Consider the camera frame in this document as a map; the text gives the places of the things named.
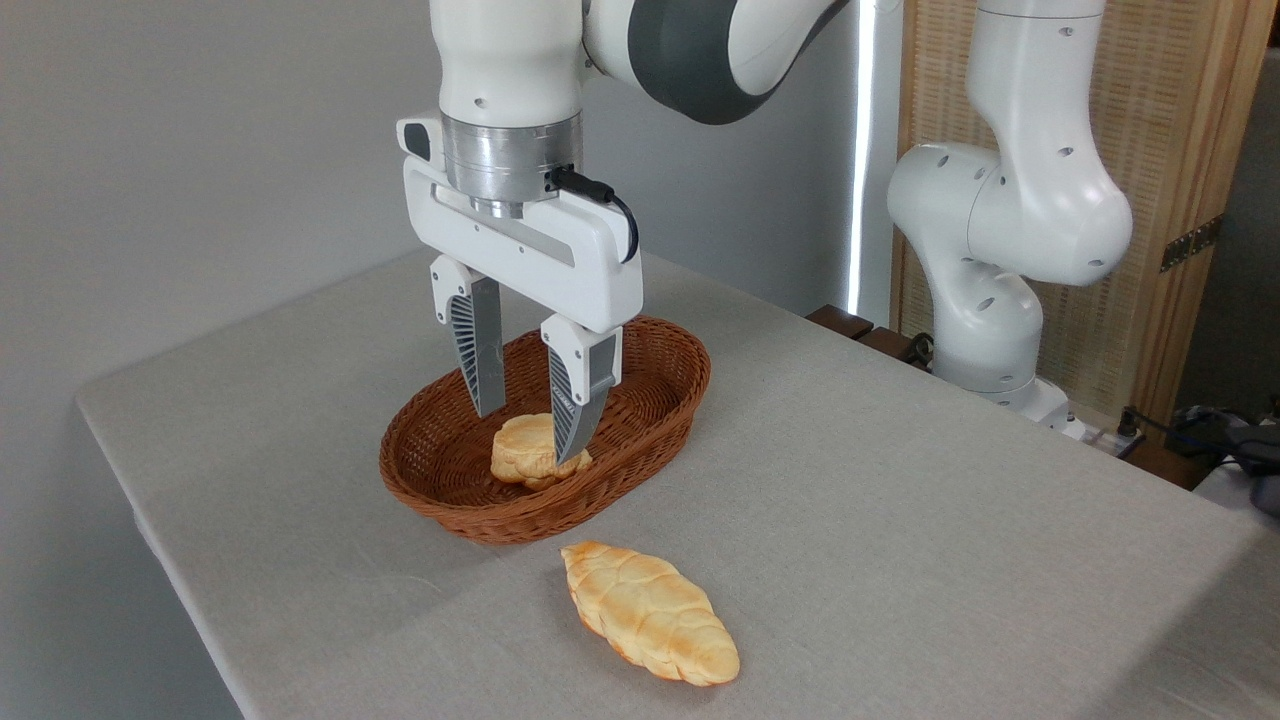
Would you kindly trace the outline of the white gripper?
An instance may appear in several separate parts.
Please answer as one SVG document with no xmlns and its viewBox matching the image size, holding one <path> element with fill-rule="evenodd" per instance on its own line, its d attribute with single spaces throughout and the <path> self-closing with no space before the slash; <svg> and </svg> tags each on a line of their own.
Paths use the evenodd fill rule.
<svg viewBox="0 0 1280 720">
<path fill-rule="evenodd" d="M 451 332 L 479 416 L 506 405 L 499 284 L 561 314 L 543 322 L 541 337 L 556 461 L 566 464 L 588 447 L 608 393 L 622 380 L 623 329 L 617 325 L 643 309 L 643 263 L 625 260 L 625 215 L 561 193 L 525 205 L 521 218 L 495 218 L 451 187 L 439 114 L 398 120 L 397 140 L 408 155 L 403 179 L 411 224 L 443 254 L 430 265 L 436 319 Z"/>
</svg>

